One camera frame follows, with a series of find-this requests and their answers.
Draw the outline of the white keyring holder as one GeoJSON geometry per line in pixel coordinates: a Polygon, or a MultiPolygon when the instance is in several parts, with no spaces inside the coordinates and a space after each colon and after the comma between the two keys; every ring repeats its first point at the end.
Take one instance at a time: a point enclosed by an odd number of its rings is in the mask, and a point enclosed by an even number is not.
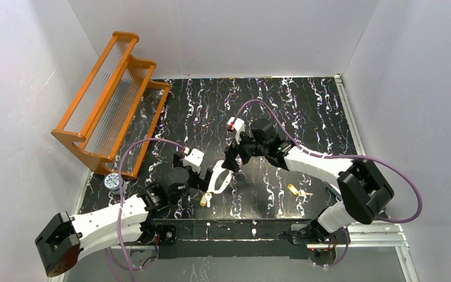
{"type": "Polygon", "coordinates": [[[222,194],[231,183],[233,172],[223,168],[223,163],[223,160],[219,160],[214,165],[206,193],[222,194]]]}

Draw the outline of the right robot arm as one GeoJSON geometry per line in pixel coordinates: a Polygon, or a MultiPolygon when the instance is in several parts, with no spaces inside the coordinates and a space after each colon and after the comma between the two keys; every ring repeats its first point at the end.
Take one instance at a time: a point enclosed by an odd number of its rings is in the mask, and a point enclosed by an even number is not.
{"type": "Polygon", "coordinates": [[[371,160],[314,156],[301,145],[282,140],[267,119],[255,120],[249,135],[243,120],[232,117],[227,124],[235,137],[224,150],[224,169],[237,173],[238,157],[246,164],[252,157],[261,156],[277,168],[308,174],[339,189],[341,201],[324,209],[306,227],[293,231],[295,237],[323,241],[354,223],[371,224],[394,196],[371,160]]]}

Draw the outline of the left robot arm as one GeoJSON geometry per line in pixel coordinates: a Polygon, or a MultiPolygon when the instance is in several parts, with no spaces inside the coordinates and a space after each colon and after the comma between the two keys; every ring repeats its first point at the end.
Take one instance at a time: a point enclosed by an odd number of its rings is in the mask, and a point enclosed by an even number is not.
{"type": "Polygon", "coordinates": [[[177,204],[190,189],[207,193],[215,186],[224,162],[205,167],[203,161],[197,149],[176,152],[169,172],[123,203],[73,216],[65,211],[54,215],[35,239],[46,276],[59,276],[101,249],[153,236],[155,215],[177,204]]]}

